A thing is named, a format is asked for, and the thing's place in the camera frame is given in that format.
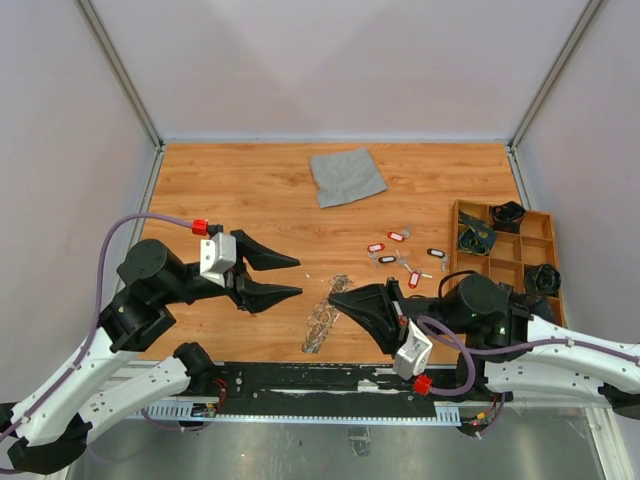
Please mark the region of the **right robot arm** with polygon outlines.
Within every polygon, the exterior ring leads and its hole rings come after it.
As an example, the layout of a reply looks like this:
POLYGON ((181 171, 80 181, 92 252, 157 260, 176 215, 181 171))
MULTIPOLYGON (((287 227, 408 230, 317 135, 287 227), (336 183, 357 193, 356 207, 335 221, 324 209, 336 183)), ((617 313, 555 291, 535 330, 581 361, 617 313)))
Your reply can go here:
POLYGON ((333 293, 349 316, 393 359, 415 393, 451 400, 519 393, 607 403, 639 417, 639 346, 572 331, 546 319, 546 299, 513 291, 473 270, 434 297, 403 295, 398 282, 333 293))

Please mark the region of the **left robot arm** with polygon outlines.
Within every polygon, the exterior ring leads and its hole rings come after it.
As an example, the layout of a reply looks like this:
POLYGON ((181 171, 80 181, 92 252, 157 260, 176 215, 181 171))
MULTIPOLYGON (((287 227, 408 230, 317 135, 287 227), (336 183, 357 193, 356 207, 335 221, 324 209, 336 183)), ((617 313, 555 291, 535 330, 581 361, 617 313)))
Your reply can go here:
POLYGON ((29 397, 2 404, 1 436, 15 440, 7 451, 14 471, 55 473, 121 419, 156 400, 207 393, 215 367, 196 342, 180 345, 156 367, 116 387, 103 386, 175 324, 170 305, 226 296, 238 309, 260 313, 302 291, 257 283, 249 272, 299 264, 242 230, 202 240, 194 263, 182 262, 157 239, 135 244, 117 269, 123 289, 102 308, 69 362, 29 397))

